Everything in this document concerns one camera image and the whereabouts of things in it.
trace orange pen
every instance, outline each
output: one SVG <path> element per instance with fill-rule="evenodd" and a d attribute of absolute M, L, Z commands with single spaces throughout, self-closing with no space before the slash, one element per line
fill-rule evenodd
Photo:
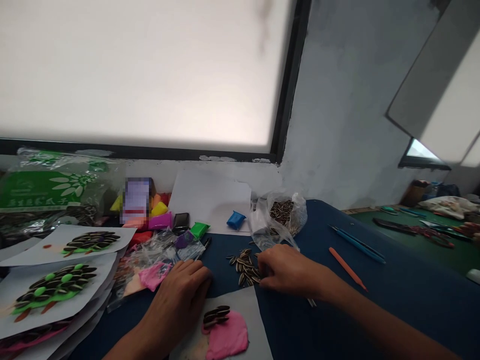
<path fill-rule="evenodd" d="M 330 247 L 328 249 L 331 254 L 333 255 L 333 257 L 340 263 L 341 267 L 345 269 L 345 271 L 348 273 L 348 275 L 351 276 L 351 278 L 353 279 L 353 281 L 355 281 L 358 285 L 360 285 L 367 293 L 369 292 L 367 290 L 367 288 L 365 287 L 364 283 L 362 282 L 362 280 L 360 280 L 360 278 L 358 277 L 358 275 L 356 273 L 354 273 L 354 271 L 352 270 L 352 268 L 345 262 L 345 260 L 342 259 L 342 257 L 339 255 L 338 252 L 335 251 L 335 249 L 333 247 Z"/>

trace left hand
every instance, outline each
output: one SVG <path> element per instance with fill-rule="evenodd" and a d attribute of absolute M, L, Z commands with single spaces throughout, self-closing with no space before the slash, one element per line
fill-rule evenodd
<path fill-rule="evenodd" d="M 205 304 L 212 273 L 199 260 L 179 261 L 132 330 L 142 357 L 163 359 L 192 329 Z"/>

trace peeling paint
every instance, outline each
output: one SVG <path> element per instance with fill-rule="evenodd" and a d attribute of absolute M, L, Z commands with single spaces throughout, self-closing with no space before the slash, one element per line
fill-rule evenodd
<path fill-rule="evenodd" d="M 217 162 L 224 162 L 224 161 L 225 162 L 236 162 L 237 161 L 234 158 L 228 157 L 228 156 L 218 157 L 218 156 L 205 156 L 205 155 L 201 155 L 200 160 L 202 160 L 202 161 L 217 161 Z"/>
<path fill-rule="evenodd" d="M 253 159 L 251 162 L 252 162 L 252 163 L 266 163 L 266 164 L 270 164 L 270 160 L 268 160 L 268 159 L 263 159 L 263 158 Z"/>
<path fill-rule="evenodd" d="M 90 155 L 90 156 L 99 156 L 99 157 L 108 157 L 113 155 L 113 151 L 108 150 L 96 150 L 96 149 L 87 149 L 87 150 L 77 150 L 75 154 L 77 155 Z"/>

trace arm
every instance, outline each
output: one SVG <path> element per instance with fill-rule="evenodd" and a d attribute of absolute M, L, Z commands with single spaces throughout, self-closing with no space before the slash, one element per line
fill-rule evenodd
<path fill-rule="evenodd" d="M 396 359 L 459 359 L 453 352 L 376 305 L 320 265 L 288 245 L 258 256 L 260 286 L 331 303 L 354 318 L 388 355 Z"/>
<path fill-rule="evenodd" d="M 103 360 L 166 358 L 200 317 L 210 277 L 201 261 L 177 262 L 138 325 Z"/>

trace blue pen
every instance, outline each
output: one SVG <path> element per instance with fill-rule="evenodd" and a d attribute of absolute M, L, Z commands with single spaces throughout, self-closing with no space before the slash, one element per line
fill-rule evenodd
<path fill-rule="evenodd" d="M 385 257 L 381 253 L 379 253 L 375 249 L 371 248 L 367 244 L 361 242 L 356 237 L 353 237 L 349 233 L 343 231 L 342 229 L 339 229 L 336 226 L 332 226 L 332 225 L 328 225 L 328 226 L 331 227 L 333 230 L 335 230 L 338 235 L 340 235 L 342 238 L 347 240 L 354 247 L 356 247 L 357 249 L 359 249 L 361 252 L 368 255 L 369 257 L 371 257 L 373 260 L 379 262 L 380 264 L 386 264 L 387 263 L 385 261 Z"/>

